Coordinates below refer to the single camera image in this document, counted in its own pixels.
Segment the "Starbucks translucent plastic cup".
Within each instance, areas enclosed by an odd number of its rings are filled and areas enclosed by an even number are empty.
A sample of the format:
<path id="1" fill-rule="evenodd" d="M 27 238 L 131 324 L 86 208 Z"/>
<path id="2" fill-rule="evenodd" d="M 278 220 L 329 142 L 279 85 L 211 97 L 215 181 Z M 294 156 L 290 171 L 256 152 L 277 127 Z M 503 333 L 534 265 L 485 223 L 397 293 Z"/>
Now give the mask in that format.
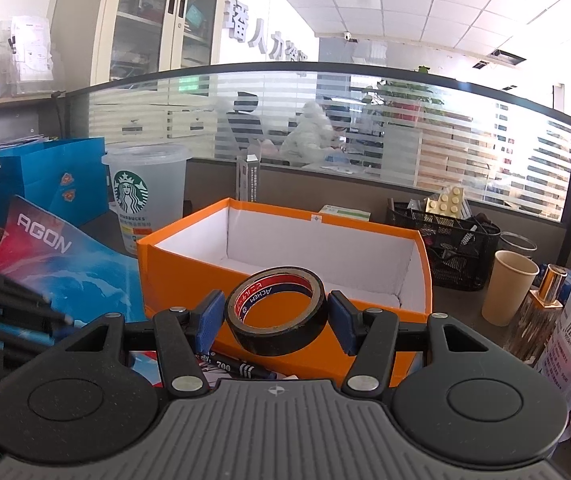
<path id="1" fill-rule="evenodd" d="M 183 217 L 188 148 L 178 143 L 114 144 L 102 162 L 110 173 L 120 232 L 136 255 L 143 237 Z"/>

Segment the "blue black marker pen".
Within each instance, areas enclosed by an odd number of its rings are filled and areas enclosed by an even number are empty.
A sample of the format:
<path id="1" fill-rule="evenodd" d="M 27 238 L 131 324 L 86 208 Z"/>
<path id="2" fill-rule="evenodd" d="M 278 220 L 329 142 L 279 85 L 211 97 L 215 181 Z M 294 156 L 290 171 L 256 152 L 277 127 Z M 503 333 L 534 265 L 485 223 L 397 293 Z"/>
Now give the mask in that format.
<path id="1" fill-rule="evenodd" d="M 233 376 L 246 379 L 275 380 L 276 373 L 260 365 L 245 362 L 232 356 L 209 351 L 200 355 L 200 359 L 212 366 L 220 368 Z"/>

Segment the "wooden glass door cabinet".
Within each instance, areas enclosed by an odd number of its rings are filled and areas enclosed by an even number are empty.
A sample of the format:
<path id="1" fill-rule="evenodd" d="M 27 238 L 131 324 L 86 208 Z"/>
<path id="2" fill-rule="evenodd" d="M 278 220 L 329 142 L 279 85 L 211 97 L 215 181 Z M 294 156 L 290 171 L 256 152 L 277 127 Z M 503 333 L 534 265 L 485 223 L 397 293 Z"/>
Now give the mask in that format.
<path id="1" fill-rule="evenodd" d="M 224 0 L 55 0 L 51 38 L 68 91 L 214 64 Z"/>

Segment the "brown paper cup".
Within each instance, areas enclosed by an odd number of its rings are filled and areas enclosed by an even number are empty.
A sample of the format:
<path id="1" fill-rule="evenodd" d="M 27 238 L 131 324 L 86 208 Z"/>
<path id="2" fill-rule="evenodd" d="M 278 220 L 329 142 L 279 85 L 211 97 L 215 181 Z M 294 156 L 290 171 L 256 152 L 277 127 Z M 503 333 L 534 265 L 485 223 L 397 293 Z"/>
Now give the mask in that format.
<path id="1" fill-rule="evenodd" d="M 531 288 L 539 267 L 530 258 L 499 250 L 482 307 L 482 316 L 494 326 L 508 326 Z"/>

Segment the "black mesh desk organizer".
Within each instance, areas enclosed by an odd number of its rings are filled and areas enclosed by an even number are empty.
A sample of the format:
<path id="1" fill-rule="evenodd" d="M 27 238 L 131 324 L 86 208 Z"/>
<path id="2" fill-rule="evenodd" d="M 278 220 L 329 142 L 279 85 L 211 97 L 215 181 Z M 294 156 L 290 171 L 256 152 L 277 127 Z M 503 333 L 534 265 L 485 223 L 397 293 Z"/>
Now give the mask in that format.
<path id="1" fill-rule="evenodd" d="M 484 288 L 501 233 L 485 214 L 455 219 L 389 200 L 385 222 L 421 234 L 434 285 L 464 292 Z"/>

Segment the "blue paper gift bag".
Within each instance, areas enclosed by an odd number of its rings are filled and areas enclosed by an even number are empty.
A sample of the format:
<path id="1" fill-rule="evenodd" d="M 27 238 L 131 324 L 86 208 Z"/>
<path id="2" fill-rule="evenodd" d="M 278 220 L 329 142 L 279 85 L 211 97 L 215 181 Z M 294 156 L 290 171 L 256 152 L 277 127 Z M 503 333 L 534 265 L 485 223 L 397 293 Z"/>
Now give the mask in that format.
<path id="1" fill-rule="evenodd" d="M 101 138 L 37 141 L 0 150 L 0 229 L 20 196 L 74 226 L 108 211 Z"/>

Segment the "black tape roll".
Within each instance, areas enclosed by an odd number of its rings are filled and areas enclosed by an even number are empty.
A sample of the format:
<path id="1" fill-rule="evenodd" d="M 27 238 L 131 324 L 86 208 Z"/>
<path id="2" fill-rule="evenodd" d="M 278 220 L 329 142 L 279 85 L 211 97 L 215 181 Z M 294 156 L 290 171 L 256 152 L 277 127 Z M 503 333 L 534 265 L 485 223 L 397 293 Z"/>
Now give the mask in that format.
<path id="1" fill-rule="evenodd" d="M 251 275 L 227 300 L 226 321 L 241 347 L 256 356 L 286 356 L 311 344 L 329 318 L 317 274 L 277 266 Z"/>

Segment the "AGON colourful desk mat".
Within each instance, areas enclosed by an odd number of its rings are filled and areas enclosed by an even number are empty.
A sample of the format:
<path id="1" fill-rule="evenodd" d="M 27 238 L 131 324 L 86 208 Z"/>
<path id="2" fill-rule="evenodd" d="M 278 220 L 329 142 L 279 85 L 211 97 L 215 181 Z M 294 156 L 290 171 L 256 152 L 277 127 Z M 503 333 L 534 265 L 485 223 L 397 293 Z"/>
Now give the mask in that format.
<path id="1" fill-rule="evenodd" d="M 0 274 L 84 319 L 0 380 L 0 479 L 295 479 L 303 473 L 302 382 L 220 379 L 173 398 L 129 258 L 66 254 L 26 233 L 0 244 Z"/>

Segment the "orange cardboard box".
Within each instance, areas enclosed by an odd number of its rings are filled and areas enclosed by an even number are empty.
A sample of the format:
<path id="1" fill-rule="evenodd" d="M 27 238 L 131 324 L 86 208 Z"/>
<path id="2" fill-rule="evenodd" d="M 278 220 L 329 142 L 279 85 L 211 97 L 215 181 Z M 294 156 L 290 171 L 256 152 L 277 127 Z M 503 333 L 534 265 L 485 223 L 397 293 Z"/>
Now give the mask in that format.
<path id="1" fill-rule="evenodd" d="M 420 234 L 369 221 L 227 198 L 148 234 L 136 252 L 148 315 L 188 309 L 195 353 L 284 375 L 343 382 L 358 328 L 332 312 L 332 292 L 407 323 L 432 311 Z"/>

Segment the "gold perfume bottle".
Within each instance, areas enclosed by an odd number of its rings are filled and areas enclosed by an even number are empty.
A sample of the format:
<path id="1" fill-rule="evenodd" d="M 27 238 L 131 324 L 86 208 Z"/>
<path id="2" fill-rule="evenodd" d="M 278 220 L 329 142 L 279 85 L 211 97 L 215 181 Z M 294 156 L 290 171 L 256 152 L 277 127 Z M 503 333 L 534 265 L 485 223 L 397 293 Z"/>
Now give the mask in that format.
<path id="1" fill-rule="evenodd" d="M 536 289 L 525 296 L 510 324 L 503 348 L 529 366 L 534 366 L 563 310 L 559 293 L 567 277 L 562 266 L 548 264 Z"/>

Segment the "yellow building brick plate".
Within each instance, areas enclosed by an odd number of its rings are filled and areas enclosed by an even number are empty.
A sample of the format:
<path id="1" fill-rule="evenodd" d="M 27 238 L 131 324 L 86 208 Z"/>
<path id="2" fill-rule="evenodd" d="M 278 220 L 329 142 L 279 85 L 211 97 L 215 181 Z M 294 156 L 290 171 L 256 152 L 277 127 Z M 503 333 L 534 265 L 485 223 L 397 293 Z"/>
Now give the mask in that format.
<path id="1" fill-rule="evenodd" d="M 471 209 L 465 199 L 464 188 L 456 185 L 446 186 L 439 192 L 427 197 L 424 211 L 427 214 L 439 214 L 455 219 L 471 217 Z"/>

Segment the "tall dark product box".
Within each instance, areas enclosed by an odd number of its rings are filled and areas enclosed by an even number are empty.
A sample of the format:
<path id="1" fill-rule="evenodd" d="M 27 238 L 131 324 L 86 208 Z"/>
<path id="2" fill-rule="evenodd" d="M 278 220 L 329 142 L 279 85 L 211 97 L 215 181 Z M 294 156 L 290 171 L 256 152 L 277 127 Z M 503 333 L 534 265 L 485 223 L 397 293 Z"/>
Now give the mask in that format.
<path id="1" fill-rule="evenodd" d="M 241 202 L 258 201 L 261 146 L 251 143 L 246 150 L 236 156 L 235 198 Z"/>

